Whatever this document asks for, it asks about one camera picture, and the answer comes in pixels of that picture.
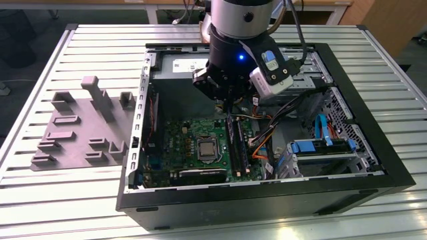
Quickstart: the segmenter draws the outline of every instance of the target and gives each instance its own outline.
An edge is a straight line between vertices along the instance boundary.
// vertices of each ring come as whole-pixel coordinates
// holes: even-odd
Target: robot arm
[[[292,86],[301,63],[285,61],[269,36],[272,0],[212,0],[209,8],[209,58],[193,85],[224,106],[255,89],[264,99],[275,96]]]

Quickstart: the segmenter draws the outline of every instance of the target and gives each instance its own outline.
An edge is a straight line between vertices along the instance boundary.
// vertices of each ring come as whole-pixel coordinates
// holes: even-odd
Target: motherboard
[[[248,139],[253,136],[251,122],[248,119],[240,119],[239,125],[247,146]],[[231,156],[228,135],[225,119],[167,121],[163,153],[148,156],[151,187],[260,180],[261,165],[257,159],[251,158],[248,152],[244,155],[251,164],[244,169],[244,174],[235,171],[233,161],[237,160]],[[187,180],[179,182],[176,179],[183,177]]]

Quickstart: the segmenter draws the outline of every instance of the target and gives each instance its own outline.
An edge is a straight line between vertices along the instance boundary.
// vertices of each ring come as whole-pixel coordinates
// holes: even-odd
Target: slotted aluminum surface
[[[332,216],[147,232],[115,210],[120,166],[33,172],[31,159],[53,111],[49,100],[55,91],[89,97],[80,90],[80,79],[96,75],[111,97],[120,92],[136,95],[144,44],[200,42],[199,27],[80,25],[63,35],[0,150],[0,238],[426,239],[424,96],[367,31],[312,25],[303,27],[303,33],[307,42],[329,44],[412,174],[414,187]],[[273,37],[279,43],[299,42],[293,26],[280,27]]]

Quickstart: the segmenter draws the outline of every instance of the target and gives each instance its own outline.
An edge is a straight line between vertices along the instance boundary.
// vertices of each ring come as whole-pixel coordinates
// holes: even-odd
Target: white label
[[[273,166],[271,166],[268,162],[265,163],[265,169],[271,174],[273,174]]]
[[[203,69],[207,66],[208,59],[175,59],[172,64],[173,73],[191,73],[196,69]]]
[[[253,102],[253,105],[257,106],[259,105],[259,98],[257,97],[252,97],[252,102]]]

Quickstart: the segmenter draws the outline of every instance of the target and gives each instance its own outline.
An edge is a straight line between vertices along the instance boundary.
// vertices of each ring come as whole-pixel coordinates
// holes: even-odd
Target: cpu socket
[[[219,159],[217,149],[217,139],[215,136],[197,138],[197,159],[204,164],[211,164]]]

